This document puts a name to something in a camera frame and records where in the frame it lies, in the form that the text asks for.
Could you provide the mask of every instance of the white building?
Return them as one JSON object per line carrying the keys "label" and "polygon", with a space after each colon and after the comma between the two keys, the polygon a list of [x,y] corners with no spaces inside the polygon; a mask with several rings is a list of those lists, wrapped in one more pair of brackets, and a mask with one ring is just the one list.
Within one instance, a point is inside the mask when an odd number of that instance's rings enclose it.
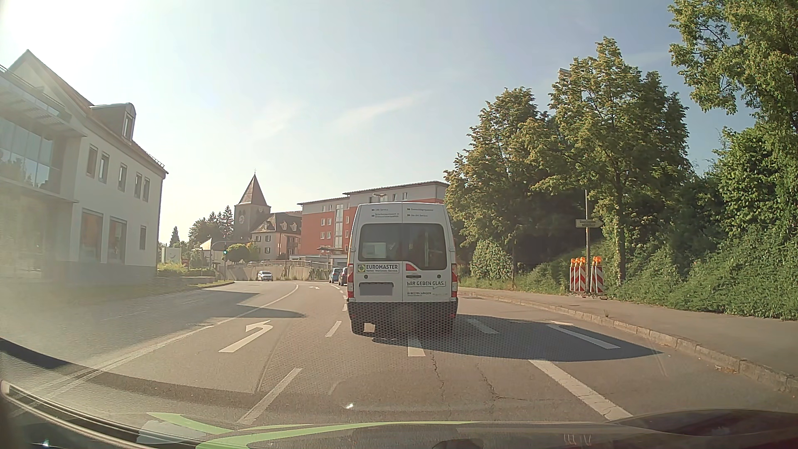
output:
{"label": "white building", "polygon": [[166,170],[131,103],[93,105],[26,51],[0,67],[0,276],[155,276]]}

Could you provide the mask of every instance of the van tail light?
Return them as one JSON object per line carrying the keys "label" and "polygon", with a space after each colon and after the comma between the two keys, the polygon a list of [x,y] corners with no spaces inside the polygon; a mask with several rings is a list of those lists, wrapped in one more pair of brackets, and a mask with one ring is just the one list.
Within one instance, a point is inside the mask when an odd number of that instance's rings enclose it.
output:
{"label": "van tail light", "polygon": [[354,264],[346,265],[346,299],[354,298]]}
{"label": "van tail light", "polygon": [[452,264],[452,298],[457,298],[457,264]]}

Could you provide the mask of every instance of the van rear bumper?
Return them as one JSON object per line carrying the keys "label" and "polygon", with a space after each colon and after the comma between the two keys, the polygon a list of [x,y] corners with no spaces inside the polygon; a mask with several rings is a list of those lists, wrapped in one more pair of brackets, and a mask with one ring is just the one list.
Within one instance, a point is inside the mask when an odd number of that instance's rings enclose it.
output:
{"label": "van rear bumper", "polygon": [[457,314],[457,300],[437,302],[349,302],[350,320],[362,323],[442,321]]}

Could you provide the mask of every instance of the white car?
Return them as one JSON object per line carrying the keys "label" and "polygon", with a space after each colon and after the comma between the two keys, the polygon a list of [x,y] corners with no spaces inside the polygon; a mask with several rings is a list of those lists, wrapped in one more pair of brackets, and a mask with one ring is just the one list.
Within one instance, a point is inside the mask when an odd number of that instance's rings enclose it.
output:
{"label": "white car", "polygon": [[352,332],[364,324],[411,320],[451,333],[457,271],[446,207],[435,203],[359,205],[352,224],[346,285]]}

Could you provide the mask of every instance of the bush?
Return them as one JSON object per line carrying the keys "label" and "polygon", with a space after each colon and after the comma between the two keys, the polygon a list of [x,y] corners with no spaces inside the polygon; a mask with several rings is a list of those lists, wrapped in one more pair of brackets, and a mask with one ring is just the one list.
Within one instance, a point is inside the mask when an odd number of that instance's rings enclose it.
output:
{"label": "bush", "polygon": [[485,280],[507,280],[512,276],[512,258],[493,240],[476,244],[471,259],[471,274]]}
{"label": "bush", "polygon": [[158,264],[157,276],[161,277],[180,277],[186,276],[188,270],[182,264],[169,262],[167,264]]}

